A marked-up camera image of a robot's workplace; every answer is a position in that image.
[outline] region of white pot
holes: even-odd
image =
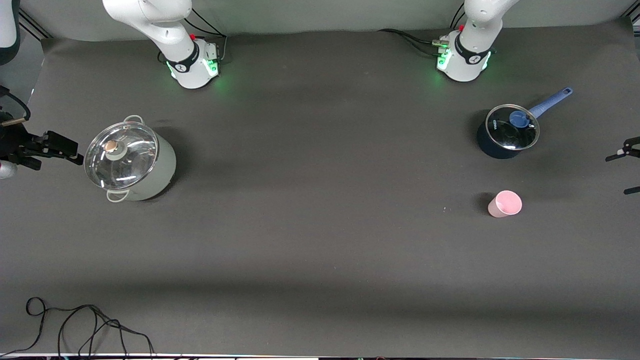
[[[107,191],[109,201],[145,200],[169,185],[175,152],[141,117],[131,115],[93,139],[84,167],[93,183]]]

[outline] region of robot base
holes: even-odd
[[[456,37],[460,34],[460,31],[452,31],[447,35],[440,37],[441,40],[449,41],[453,44]],[[449,46],[447,50],[440,55],[436,69],[444,72],[451,79],[466,83],[472,81],[480,75],[480,72],[486,68],[487,61],[491,56],[491,52],[487,55],[484,61],[479,61],[477,64],[469,65],[465,58],[457,52],[455,46]]]
[[[210,44],[202,39],[194,40],[194,43],[199,47],[200,52],[198,59],[191,66],[188,72],[178,72],[171,68],[171,65],[167,63],[171,70],[171,76],[178,81],[178,83],[187,89],[197,89],[205,86],[211,79],[218,76],[218,50],[216,44]]]

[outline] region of blue handle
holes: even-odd
[[[558,91],[557,93],[555,93],[554,95],[551,95],[551,97],[549,97],[547,100],[544,100],[538,105],[532,107],[530,111],[533,114],[533,116],[537,119],[540,115],[544,114],[545,111],[551,109],[553,105],[561,102],[571,94],[573,94],[572,88],[564,88]]]

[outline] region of gray table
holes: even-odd
[[[233,37],[221,77],[185,90],[151,42],[47,43],[29,130],[85,150],[135,113],[179,164],[146,202],[110,204],[61,160],[0,183],[0,348],[31,342],[38,295],[93,302],[158,352],[639,358],[640,196],[622,191],[640,161],[604,162],[640,135],[630,23],[496,47],[463,84],[393,34]],[[564,86],[534,149],[476,147],[484,111]],[[496,220],[503,189],[524,209]],[[70,350],[91,326],[71,321]]]

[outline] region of pink cup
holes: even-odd
[[[499,192],[489,203],[489,214],[496,218],[515,215],[522,210],[522,200],[515,192],[504,190]]]

